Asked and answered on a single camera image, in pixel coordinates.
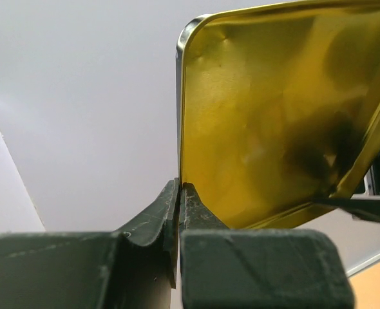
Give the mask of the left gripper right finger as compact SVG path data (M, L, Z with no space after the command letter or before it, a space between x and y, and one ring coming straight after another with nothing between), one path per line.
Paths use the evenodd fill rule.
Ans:
M335 244L309 229L229 229L193 184L180 193L184 308L353 308Z

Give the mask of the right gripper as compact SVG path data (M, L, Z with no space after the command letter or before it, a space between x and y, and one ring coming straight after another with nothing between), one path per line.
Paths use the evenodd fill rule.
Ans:
M374 158L366 174L366 189L369 196L380 196L380 152ZM339 208L364 221L380 223L380 200L346 198L315 198L313 203Z

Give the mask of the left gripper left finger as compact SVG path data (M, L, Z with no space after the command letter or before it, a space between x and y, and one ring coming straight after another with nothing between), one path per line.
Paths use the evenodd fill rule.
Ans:
M180 184L110 232L0 234L0 308L169 308Z

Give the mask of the gold tin lid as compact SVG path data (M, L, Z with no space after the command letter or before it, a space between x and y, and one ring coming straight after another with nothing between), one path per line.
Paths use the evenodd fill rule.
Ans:
M380 1L201 15L176 82L180 181L230 228L301 225L380 151Z

